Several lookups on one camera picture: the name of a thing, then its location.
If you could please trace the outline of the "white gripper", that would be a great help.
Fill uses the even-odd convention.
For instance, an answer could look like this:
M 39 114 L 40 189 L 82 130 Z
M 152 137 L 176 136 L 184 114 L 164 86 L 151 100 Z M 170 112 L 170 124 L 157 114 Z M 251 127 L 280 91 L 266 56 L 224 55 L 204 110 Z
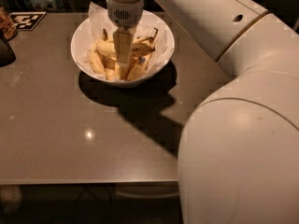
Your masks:
M 144 0 L 107 0 L 107 14 L 118 27 L 113 33 L 116 61 L 119 66 L 127 66 L 134 41 L 136 26 L 143 14 Z

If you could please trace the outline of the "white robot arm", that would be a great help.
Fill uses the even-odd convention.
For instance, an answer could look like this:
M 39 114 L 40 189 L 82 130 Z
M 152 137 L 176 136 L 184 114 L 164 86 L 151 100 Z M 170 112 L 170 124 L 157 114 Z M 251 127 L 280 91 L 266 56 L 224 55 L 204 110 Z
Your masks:
M 296 32 L 250 0 L 155 0 L 232 81 L 191 114 L 178 151 L 184 224 L 299 224 Z M 142 0 L 107 0 L 120 28 Z

